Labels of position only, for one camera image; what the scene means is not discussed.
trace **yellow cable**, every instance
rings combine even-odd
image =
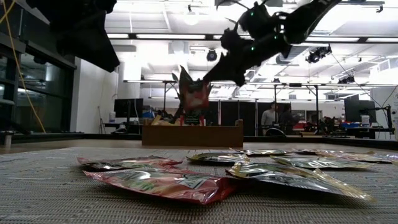
[[[15,5],[15,1],[12,1],[12,3],[11,3],[11,5],[10,5],[10,8],[8,9],[8,10],[4,10],[4,15],[2,16],[2,18],[0,19],[0,24],[2,23],[2,21],[6,18],[6,16],[8,16],[8,14],[10,13],[10,11],[11,11],[11,9],[12,9],[12,7],[14,7],[14,5]]]
[[[25,86],[25,80],[24,80],[24,77],[22,76],[21,67],[19,66],[17,53],[16,53],[15,47],[14,47],[14,41],[13,41],[12,35],[11,35],[11,27],[10,27],[10,23],[9,23],[9,21],[8,21],[8,15],[7,15],[7,14],[8,14],[9,11],[7,12],[6,3],[3,3],[2,6],[3,6],[3,8],[4,8],[4,12],[6,12],[4,16],[6,17],[7,28],[8,28],[8,34],[9,34],[9,36],[10,36],[12,52],[14,53],[15,63],[17,64],[18,73],[19,73],[19,76],[20,76],[20,78],[21,78],[21,80],[22,80],[22,86],[23,86],[24,89],[25,89],[25,93],[26,93],[27,99],[28,99],[28,101],[29,101],[30,107],[32,108],[33,113],[35,114],[35,117],[37,118],[37,121],[39,122],[40,127],[42,128],[43,132],[45,133],[45,129],[44,129],[44,126],[43,126],[43,124],[42,124],[42,121],[40,120],[39,116],[37,115],[36,110],[35,110],[35,108],[34,108],[34,106],[33,106],[33,104],[32,104],[32,101],[30,100],[30,96],[29,96],[29,94],[28,94],[28,92],[27,92],[27,89],[26,89],[26,86]]]

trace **person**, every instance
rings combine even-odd
[[[284,105],[284,110],[279,116],[280,129],[285,134],[293,134],[293,127],[299,122],[299,119],[293,117],[290,104]]]
[[[275,123],[275,101],[271,103],[271,109],[266,110],[261,116],[262,134],[266,135],[266,129]]]

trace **wooden box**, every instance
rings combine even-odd
[[[142,127],[143,146],[243,147],[243,120],[235,126]]]

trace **gray carpet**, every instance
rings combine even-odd
[[[0,223],[398,223],[398,167],[326,170],[377,202],[272,184],[240,190],[202,206],[150,197],[86,177],[76,156],[98,159],[163,156],[177,166],[224,175],[228,167],[190,164],[208,151],[68,148],[0,156]],[[271,162],[255,157],[254,161]]]

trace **computer monitor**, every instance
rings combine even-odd
[[[144,99],[118,99],[114,101],[114,112],[116,113],[117,118],[127,118],[129,112],[129,105],[130,105],[129,117],[141,118],[142,108],[144,106],[143,104],[144,104]]]
[[[344,100],[346,121],[361,122],[361,115],[369,115],[370,123],[376,123],[376,111],[374,102],[368,100]]]

